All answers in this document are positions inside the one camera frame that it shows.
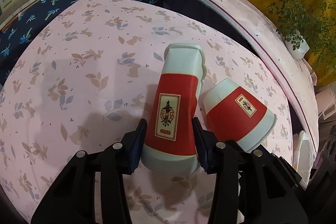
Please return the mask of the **red paper cup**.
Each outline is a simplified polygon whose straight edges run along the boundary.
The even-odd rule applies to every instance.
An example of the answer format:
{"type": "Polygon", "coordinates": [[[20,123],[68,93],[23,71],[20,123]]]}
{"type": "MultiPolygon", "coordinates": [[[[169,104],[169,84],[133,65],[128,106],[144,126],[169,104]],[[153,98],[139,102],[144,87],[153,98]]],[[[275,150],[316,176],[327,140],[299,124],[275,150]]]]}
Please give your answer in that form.
{"type": "Polygon", "coordinates": [[[250,92],[226,78],[203,99],[209,130],[219,141],[235,141],[251,152],[270,134],[276,124],[272,113],[250,92]]]}
{"type": "Polygon", "coordinates": [[[193,173],[198,167],[192,119],[207,69],[197,44],[170,44],[154,97],[141,160],[168,176],[193,173]]]}

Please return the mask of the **trash bin with white bag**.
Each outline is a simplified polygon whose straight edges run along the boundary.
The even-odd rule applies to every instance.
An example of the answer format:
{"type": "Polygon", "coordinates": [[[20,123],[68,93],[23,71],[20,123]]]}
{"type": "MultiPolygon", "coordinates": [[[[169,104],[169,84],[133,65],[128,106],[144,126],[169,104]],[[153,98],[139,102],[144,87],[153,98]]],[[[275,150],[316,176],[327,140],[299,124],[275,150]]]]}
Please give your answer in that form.
{"type": "Polygon", "coordinates": [[[293,168],[301,176],[300,185],[304,189],[309,184],[316,156],[313,143],[306,132],[300,131],[299,134],[293,136],[293,168]]]}

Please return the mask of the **pink appliance box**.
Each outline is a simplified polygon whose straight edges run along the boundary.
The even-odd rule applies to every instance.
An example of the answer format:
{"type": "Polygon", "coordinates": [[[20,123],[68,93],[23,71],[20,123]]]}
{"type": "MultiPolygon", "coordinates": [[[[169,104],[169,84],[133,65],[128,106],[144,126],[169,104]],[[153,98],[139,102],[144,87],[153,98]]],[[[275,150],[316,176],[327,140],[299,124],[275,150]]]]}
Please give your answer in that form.
{"type": "Polygon", "coordinates": [[[335,82],[327,85],[315,95],[318,107],[318,117],[324,120],[335,114],[335,82]]]}

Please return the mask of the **pink rabbit print tablecloth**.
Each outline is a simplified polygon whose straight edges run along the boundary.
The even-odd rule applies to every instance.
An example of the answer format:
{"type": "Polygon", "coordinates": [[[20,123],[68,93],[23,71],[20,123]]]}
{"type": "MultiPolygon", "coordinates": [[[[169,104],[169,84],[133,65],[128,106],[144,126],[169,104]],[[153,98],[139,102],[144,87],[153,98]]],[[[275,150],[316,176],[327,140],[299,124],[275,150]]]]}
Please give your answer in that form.
{"type": "Polygon", "coordinates": [[[230,77],[276,114],[264,140],[292,160],[285,93],[238,39],[189,16],[130,0],[81,0],[31,39],[1,90],[1,187],[30,221],[68,160],[104,150],[149,119],[172,43],[201,46],[207,92],[230,77]]]}

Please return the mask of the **green plant in white pot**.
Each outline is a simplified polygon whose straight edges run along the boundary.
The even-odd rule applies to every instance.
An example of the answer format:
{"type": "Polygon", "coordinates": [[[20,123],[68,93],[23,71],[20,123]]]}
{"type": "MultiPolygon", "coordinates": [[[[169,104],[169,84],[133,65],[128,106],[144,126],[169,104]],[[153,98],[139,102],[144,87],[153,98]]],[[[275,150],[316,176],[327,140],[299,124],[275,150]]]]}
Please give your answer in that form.
{"type": "Polygon", "coordinates": [[[306,42],[316,63],[335,72],[335,0],[277,0],[268,6],[277,32],[293,50],[306,42]]]}

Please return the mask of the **pink dotted cushion mat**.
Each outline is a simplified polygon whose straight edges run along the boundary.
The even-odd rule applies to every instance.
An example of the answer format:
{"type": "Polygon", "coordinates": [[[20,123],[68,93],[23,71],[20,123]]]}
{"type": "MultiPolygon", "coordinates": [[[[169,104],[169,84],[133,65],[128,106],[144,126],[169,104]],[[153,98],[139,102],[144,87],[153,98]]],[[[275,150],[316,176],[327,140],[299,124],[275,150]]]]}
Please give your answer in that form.
{"type": "Polygon", "coordinates": [[[198,0],[226,20],[252,46],[280,84],[311,145],[318,151],[318,109],[310,71],[286,49],[274,24],[247,0],[198,0]]]}

